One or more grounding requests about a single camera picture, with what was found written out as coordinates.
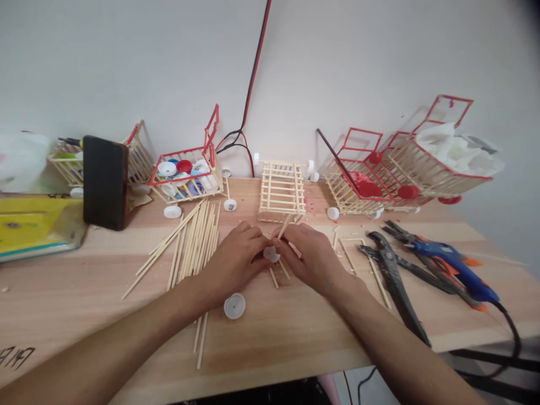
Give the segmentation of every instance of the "person's left hand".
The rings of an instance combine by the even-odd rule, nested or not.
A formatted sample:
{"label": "person's left hand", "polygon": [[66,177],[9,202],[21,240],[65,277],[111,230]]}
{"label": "person's left hand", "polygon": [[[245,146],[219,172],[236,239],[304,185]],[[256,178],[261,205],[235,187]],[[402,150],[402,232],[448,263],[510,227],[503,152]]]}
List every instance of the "person's left hand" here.
{"label": "person's left hand", "polygon": [[272,246],[270,239],[246,221],[227,235],[197,276],[204,279],[205,290],[212,294],[216,305],[240,291],[258,272],[272,266],[262,257],[267,246]]}

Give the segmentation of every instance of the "glue gun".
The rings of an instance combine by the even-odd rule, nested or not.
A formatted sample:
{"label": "glue gun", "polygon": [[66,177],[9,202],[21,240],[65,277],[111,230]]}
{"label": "glue gun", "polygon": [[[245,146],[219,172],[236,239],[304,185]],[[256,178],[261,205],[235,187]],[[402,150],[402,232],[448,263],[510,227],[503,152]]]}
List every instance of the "glue gun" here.
{"label": "glue gun", "polygon": [[480,277],[478,277],[463,261],[459,252],[452,246],[438,242],[412,241],[404,245],[418,255],[442,260],[452,266],[457,279],[467,288],[473,299],[480,302],[498,302],[499,297]]}

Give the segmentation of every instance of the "black phone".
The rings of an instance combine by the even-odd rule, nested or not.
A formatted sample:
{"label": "black phone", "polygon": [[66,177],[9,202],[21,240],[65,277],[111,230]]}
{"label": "black phone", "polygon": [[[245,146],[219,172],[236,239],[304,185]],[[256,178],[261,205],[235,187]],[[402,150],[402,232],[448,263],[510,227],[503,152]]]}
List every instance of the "black phone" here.
{"label": "black phone", "polygon": [[113,231],[125,229],[128,156],[126,145],[90,135],[83,138],[85,222]]}

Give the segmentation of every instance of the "wooden table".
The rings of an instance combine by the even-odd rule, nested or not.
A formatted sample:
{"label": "wooden table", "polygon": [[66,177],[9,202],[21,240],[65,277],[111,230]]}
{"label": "wooden table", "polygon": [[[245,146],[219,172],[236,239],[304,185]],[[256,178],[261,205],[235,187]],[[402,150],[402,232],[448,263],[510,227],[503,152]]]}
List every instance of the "wooden table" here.
{"label": "wooden table", "polygon": [[[231,179],[230,184],[238,209],[222,212],[221,238],[241,220],[257,223],[260,180]],[[214,200],[221,203],[224,198]],[[306,203],[307,224],[332,237],[336,224],[326,217],[326,208],[333,205],[326,185],[306,184]],[[186,211],[193,206],[183,205]],[[77,251],[2,265],[0,289],[10,290],[0,294],[0,385],[165,292],[172,247],[126,300],[120,301],[147,253],[178,222],[164,218],[163,208],[160,201],[140,207],[123,232],[91,227]],[[388,212],[383,219],[399,220],[406,230],[447,242],[458,250],[508,259],[441,204],[422,207],[418,214]],[[358,215],[342,216],[338,222],[343,238],[378,230],[381,224],[381,220]],[[258,225],[265,233],[275,227]],[[415,262],[398,242],[392,243],[398,254]],[[370,292],[382,302],[366,257],[352,242],[348,251]],[[350,268],[342,256],[343,265]],[[477,258],[484,266],[475,272],[498,292],[522,338],[540,335],[540,282],[518,264]],[[476,312],[458,297],[446,295],[404,270],[400,273],[437,352],[512,338],[495,309],[490,314]],[[159,349],[113,403],[176,402],[370,364],[351,331],[324,299],[294,276],[289,281],[277,271],[276,278],[278,290],[270,274],[263,272],[242,291],[247,309],[237,321],[228,320],[222,308],[210,313],[201,370],[196,370],[197,358],[192,352],[195,327],[190,326]],[[395,309],[391,311],[399,317]]]}

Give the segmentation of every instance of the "white wall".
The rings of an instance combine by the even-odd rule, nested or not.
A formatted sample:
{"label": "white wall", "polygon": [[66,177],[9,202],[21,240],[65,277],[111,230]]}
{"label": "white wall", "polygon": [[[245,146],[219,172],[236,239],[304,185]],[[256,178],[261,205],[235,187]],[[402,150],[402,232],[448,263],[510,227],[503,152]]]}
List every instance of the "white wall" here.
{"label": "white wall", "polygon": [[[220,131],[237,129],[264,5],[2,3],[0,131],[120,140],[143,117],[164,153],[200,145],[215,102]],[[455,209],[506,253],[536,263],[540,55],[525,7],[274,0],[245,128],[251,151],[321,165],[329,154],[317,127],[333,144],[349,126],[389,135],[438,93],[473,98],[462,128],[502,145],[507,168]],[[243,149],[222,158],[249,174]]]}

